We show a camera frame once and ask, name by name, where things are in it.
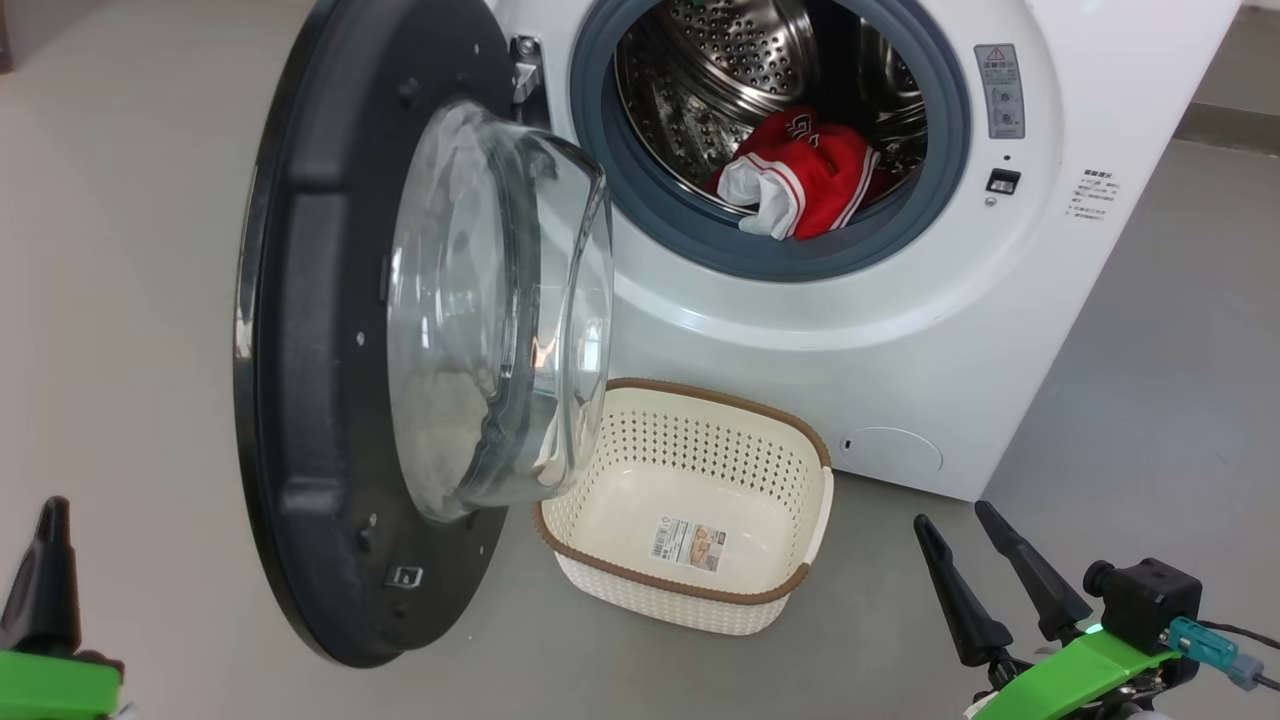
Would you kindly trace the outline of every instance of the warning label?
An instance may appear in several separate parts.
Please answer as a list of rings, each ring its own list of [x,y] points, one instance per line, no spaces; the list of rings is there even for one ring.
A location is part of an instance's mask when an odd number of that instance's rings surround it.
[[[1071,188],[1066,214],[1082,220],[1105,220],[1120,196],[1120,183],[1105,170],[1087,169]]]
[[[973,49],[987,99],[987,135],[996,140],[1027,137],[1023,78],[1012,45],[978,45]]]

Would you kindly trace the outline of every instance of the laundry basket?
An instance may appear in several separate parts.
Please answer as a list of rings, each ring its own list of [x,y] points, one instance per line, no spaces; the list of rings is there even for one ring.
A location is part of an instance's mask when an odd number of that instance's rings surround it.
[[[831,511],[809,425],[739,397],[611,380],[595,455],[538,532],[580,589],[713,633],[772,623],[809,573]]]

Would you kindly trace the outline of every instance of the screw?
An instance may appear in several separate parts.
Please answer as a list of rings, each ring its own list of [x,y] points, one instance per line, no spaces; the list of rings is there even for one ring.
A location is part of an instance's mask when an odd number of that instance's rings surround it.
[[[374,528],[378,527],[378,512],[369,514],[369,521],[356,530],[356,548],[369,555],[374,550]]]
[[[413,108],[417,108],[419,102],[422,101],[422,86],[419,85],[417,79],[415,78],[407,78],[404,82],[401,83],[398,90],[399,90],[401,108],[404,108],[406,110],[412,110]]]

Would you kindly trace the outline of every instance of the brown basket rim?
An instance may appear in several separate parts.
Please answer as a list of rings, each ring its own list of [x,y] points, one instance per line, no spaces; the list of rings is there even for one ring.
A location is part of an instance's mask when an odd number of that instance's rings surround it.
[[[795,415],[791,415],[790,413],[783,413],[782,410],[769,407],[768,405],[763,405],[753,400],[737,397],[735,395],[716,392],[712,389],[703,389],[699,387],[685,386],[680,383],[669,383],[666,380],[650,380],[645,378],[616,378],[609,380],[608,384],[605,386],[605,391],[626,389],[626,388],[649,389],[654,392],[666,392],[669,395],[682,395],[685,397],[692,397],[696,400],[707,400],[710,402],[717,402],[719,405],[737,407],[739,410],[746,410],[748,413],[754,413],[756,415],[763,415],[765,418],[769,418],[771,420],[785,423],[800,430],[800,433],[804,434],[810,443],[813,443],[813,447],[818,452],[818,460],[822,462],[823,469],[831,468],[831,455],[827,452],[827,445],[822,442],[822,438],[813,428],[809,427],[808,423],[805,423],[800,418],[796,418]],[[538,529],[538,534],[541,536],[543,542],[549,544],[550,548],[554,550],[557,553],[576,560],[590,568],[595,568],[596,570],[602,570],[611,575],[617,575],[626,580],[640,583],[643,585],[648,585],[652,588],[658,588],[667,592],[673,592],[701,600],[727,602],[730,605],[764,605],[767,602],[781,600],[791,594],[791,592],[795,591],[796,587],[799,587],[800,583],[805,579],[805,575],[809,574],[809,564],[801,562],[800,566],[796,568],[794,573],[791,573],[791,577],[788,577],[786,580],[782,582],[782,584],[764,592],[737,593],[737,592],[716,591],[710,588],[691,585],[689,583],[677,583],[676,580],[667,580],[657,575],[650,575],[648,573],[640,573],[639,570],[623,568],[622,565],[600,560],[594,555],[588,555],[586,552],[582,552],[576,547],[571,547],[561,542],[559,538],[552,534],[550,528],[547,527],[547,519],[543,516],[541,502],[534,505],[534,527]]]

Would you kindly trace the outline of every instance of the washing machine door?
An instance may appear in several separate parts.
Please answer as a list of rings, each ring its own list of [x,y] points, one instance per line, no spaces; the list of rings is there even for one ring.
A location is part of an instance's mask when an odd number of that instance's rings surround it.
[[[609,204],[509,122],[481,0],[337,0],[273,100],[244,222],[234,395],[275,597],[357,667],[458,619],[506,507],[567,489],[608,370]]]

